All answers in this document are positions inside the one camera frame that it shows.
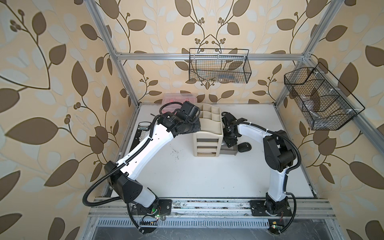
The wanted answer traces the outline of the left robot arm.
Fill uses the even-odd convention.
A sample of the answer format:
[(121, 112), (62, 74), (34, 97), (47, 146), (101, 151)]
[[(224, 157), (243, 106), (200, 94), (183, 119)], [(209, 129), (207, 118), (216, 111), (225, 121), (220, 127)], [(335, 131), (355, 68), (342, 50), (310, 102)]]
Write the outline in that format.
[[(157, 152), (176, 136), (196, 133), (201, 129), (200, 108), (189, 101), (177, 104), (180, 108), (173, 112), (159, 112), (154, 117), (149, 134), (132, 151), (116, 163), (106, 164), (106, 174), (84, 193), (82, 201), (85, 206), (96, 207), (123, 200), (126, 204), (136, 203), (144, 208), (157, 208), (158, 197), (137, 181), (139, 174)], [(104, 201), (90, 202), (89, 195), (104, 181), (109, 182), (118, 196)]]

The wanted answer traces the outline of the black computer mouse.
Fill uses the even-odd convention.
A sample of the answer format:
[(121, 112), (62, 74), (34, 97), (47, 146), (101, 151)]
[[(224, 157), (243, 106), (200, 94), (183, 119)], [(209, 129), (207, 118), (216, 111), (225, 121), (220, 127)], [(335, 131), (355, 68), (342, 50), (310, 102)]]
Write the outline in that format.
[(239, 153), (249, 152), (251, 149), (252, 149), (252, 146), (248, 142), (243, 142), (243, 143), (238, 144), (238, 152)]

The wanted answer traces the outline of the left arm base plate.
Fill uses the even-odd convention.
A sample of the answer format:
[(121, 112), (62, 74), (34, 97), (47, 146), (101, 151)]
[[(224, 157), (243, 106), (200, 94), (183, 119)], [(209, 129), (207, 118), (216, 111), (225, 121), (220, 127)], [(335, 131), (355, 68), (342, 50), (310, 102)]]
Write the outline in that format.
[(155, 200), (155, 202), (147, 208), (140, 204), (134, 204), (131, 209), (134, 211), (134, 214), (139, 216), (168, 216), (171, 214), (172, 202), (171, 199), (159, 199)]

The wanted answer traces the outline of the pink plastic toolbox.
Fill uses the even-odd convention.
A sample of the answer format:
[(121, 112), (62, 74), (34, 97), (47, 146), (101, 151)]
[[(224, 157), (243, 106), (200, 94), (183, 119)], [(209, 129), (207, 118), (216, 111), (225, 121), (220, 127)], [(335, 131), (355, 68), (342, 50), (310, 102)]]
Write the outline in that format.
[[(162, 106), (171, 102), (179, 102), (183, 104), (185, 101), (189, 101), (192, 104), (196, 104), (197, 94), (166, 93), (163, 96)], [(181, 108), (181, 105), (177, 105), (177, 104), (170, 105), (170, 106), (164, 107), (162, 109), (162, 113), (173, 112), (175, 109), (180, 109), (180, 108)]]

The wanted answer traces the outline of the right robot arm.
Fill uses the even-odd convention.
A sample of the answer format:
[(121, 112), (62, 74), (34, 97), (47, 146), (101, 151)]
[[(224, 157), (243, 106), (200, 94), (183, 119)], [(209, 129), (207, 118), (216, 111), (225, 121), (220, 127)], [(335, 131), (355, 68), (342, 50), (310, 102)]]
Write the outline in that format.
[(288, 175), (301, 164), (299, 149), (283, 130), (274, 132), (247, 122), (244, 118), (236, 119), (229, 112), (222, 113), (222, 122), (224, 124), (223, 140), (227, 147), (235, 146), (238, 138), (242, 136), (263, 144), (265, 160), (271, 169), (265, 209), (269, 215), (277, 215), (288, 206)]

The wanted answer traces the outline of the aluminium frame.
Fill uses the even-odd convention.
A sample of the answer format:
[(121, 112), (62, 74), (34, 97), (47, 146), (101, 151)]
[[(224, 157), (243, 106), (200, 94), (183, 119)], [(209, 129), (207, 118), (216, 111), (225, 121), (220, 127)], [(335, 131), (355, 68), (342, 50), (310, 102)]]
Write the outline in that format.
[(133, 102), (275, 104), (350, 240), (384, 237), (383, 1), (94, 1)]

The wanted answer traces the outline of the beige drawer organizer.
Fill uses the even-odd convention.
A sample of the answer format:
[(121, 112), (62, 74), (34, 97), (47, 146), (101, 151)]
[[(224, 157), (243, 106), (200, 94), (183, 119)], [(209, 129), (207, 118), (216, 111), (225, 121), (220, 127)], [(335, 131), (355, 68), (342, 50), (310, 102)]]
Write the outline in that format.
[(195, 157), (218, 157), (223, 142), (223, 124), (220, 107), (197, 104), (201, 130), (193, 133)]

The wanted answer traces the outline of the grey top drawer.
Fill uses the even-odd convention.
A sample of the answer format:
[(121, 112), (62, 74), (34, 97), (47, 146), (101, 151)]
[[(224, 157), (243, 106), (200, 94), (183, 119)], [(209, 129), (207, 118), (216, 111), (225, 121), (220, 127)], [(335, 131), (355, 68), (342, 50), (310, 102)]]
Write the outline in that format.
[(233, 155), (235, 156), (238, 153), (238, 145), (228, 147), (225, 142), (222, 142), (220, 155)]

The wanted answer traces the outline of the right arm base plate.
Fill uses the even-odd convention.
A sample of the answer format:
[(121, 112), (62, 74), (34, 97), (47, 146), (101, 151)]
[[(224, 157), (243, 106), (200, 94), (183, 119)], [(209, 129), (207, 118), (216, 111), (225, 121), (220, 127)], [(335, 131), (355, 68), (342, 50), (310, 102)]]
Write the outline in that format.
[(250, 209), (253, 217), (291, 217), (293, 215), (293, 208), (285, 206), (280, 208), (275, 213), (268, 213), (265, 200), (251, 200), (249, 201)]

